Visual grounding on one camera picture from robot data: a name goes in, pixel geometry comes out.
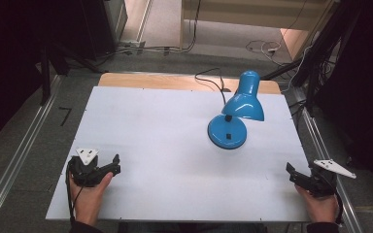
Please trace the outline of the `grey power strip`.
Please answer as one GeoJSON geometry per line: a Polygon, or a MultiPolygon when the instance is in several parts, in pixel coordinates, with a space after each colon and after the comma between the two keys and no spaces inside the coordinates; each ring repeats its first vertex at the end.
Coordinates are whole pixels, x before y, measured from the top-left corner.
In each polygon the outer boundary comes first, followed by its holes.
{"type": "Polygon", "coordinates": [[[127,55],[139,55],[142,54],[144,49],[146,48],[146,42],[141,41],[129,41],[129,42],[121,42],[118,46],[118,53],[124,53],[127,55]]]}

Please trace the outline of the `metal floor rail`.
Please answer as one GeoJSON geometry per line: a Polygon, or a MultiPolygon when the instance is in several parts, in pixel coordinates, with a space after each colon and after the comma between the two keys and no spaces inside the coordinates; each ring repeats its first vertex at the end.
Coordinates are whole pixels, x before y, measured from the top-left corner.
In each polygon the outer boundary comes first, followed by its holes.
{"type": "Polygon", "coordinates": [[[17,150],[14,152],[13,157],[4,170],[3,176],[0,179],[0,209],[7,198],[17,174],[20,171],[25,159],[28,156],[50,110],[53,102],[58,94],[59,88],[62,84],[63,77],[56,75],[51,81],[50,88],[52,93],[48,97],[45,104],[39,107],[37,113],[33,117],[29,127],[24,134],[22,140],[17,146],[17,150]]]}
{"type": "MultiPolygon", "coordinates": [[[[323,160],[331,159],[322,139],[322,134],[317,126],[316,119],[310,115],[306,107],[302,108],[301,115],[302,121],[308,129],[309,137],[314,144],[316,158],[323,160]]],[[[341,179],[338,179],[337,192],[343,202],[342,227],[345,228],[348,233],[364,233],[341,179]]]]}

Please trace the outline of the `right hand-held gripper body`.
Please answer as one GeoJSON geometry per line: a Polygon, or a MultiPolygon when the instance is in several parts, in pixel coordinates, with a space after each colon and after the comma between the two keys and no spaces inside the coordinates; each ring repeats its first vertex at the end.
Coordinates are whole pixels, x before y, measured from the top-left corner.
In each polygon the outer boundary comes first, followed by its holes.
{"type": "Polygon", "coordinates": [[[310,165],[309,176],[299,175],[300,186],[308,190],[313,197],[321,198],[333,195],[337,188],[337,176],[355,179],[356,174],[347,170],[332,159],[314,160],[310,165]]]}

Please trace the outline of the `person's left hand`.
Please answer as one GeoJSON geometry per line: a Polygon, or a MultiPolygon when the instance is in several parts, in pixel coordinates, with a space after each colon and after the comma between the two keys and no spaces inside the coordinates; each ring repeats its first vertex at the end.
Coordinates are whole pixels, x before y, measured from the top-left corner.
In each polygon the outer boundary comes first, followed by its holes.
{"type": "Polygon", "coordinates": [[[108,173],[100,184],[95,187],[81,187],[75,184],[73,176],[69,175],[70,196],[75,210],[75,220],[89,226],[95,226],[101,210],[104,192],[113,178],[108,173]]]}

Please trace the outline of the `person's right hand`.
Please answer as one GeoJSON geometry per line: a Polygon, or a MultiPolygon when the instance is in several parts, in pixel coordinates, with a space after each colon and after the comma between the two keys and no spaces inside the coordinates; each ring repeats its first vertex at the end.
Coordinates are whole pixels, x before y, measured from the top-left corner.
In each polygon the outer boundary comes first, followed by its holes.
{"type": "Polygon", "coordinates": [[[295,185],[294,187],[298,194],[303,198],[307,213],[312,222],[335,222],[338,214],[338,202],[335,195],[315,198],[308,190],[298,185],[295,185]]]}

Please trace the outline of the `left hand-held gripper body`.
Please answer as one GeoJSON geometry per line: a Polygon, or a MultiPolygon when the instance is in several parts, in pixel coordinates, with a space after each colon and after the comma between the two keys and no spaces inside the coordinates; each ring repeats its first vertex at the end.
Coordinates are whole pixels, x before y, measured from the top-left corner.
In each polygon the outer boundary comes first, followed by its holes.
{"type": "Polygon", "coordinates": [[[113,164],[98,167],[98,150],[78,148],[68,162],[74,183],[78,186],[95,187],[103,178],[113,171],[113,164]]]}

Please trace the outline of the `light wooden furniture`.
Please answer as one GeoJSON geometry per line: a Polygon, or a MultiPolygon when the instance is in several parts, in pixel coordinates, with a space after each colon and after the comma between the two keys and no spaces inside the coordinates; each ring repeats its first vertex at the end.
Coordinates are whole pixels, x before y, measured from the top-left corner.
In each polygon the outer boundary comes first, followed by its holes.
{"type": "Polygon", "coordinates": [[[181,0],[181,19],[280,28],[292,59],[321,31],[338,0],[181,0]]]}

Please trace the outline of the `blue desk lamp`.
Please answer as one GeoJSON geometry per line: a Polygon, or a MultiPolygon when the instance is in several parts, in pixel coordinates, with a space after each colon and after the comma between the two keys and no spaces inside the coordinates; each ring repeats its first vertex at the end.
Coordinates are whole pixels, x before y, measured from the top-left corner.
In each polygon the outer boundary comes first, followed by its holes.
{"type": "Polygon", "coordinates": [[[257,98],[260,76],[255,71],[241,74],[236,93],[226,102],[221,114],[208,124],[210,140],[218,147],[235,150],[247,140],[247,128],[242,118],[264,121],[264,111],[257,98]]]}

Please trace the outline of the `black metal stand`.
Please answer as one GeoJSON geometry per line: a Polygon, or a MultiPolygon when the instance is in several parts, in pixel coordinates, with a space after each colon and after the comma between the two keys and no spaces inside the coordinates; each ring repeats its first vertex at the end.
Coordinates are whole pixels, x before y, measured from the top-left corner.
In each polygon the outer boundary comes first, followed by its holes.
{"type": "Polygon", "coordinates": [[[51,96],[51,78],[50,78],[50,61],[47,52],[47,46],[41,46],[41,75],[42,75],[42,100],[44,106],[51,96]]]}

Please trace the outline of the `black cabinet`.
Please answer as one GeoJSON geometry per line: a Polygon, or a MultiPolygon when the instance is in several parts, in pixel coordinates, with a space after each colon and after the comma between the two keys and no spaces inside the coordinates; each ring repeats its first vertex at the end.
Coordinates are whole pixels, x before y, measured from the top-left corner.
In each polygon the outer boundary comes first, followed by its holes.
{"type": "Polygon", "coordinates": [[[116,51],[123,29],[128,20],[124,0],[79,0],[81,3],[85,32],[88,35],[89,59],[116,51]]]}

